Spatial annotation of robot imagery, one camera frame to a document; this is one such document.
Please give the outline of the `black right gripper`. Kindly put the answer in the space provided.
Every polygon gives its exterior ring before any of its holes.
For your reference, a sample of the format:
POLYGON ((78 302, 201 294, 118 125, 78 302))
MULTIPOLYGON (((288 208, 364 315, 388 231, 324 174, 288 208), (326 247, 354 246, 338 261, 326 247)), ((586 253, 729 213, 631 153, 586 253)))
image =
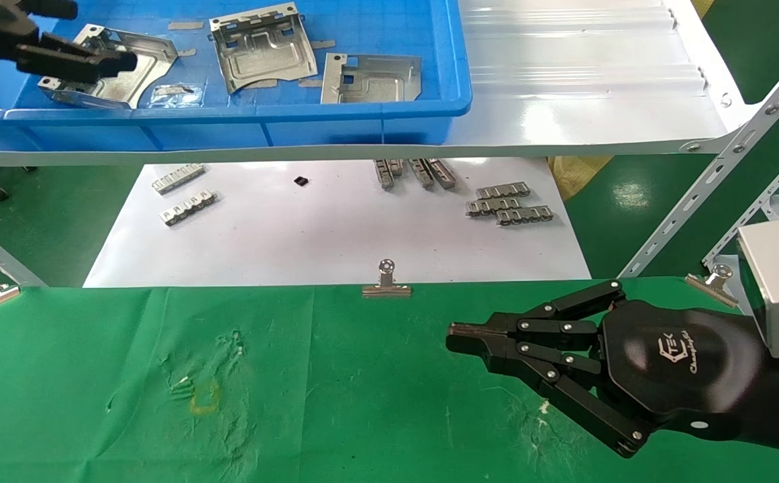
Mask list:
MULTIPOLYGON (((570 341, 600 333, 591 321, 625 299, 616 279, 545 301, 521 314, 494 312, 481 324, 454 322, 447 349, 481 358, 488 372, 515 377, 622 458, 632 458, 651 430, 617 412, 559 368, 558 350, 520 341, 570 341)), ((608 376, 656 430, 711 441, 746 432, 746 397, 766 361, 766 347, 744 315, 665 309, 634 300, 601 320, 608 376)))

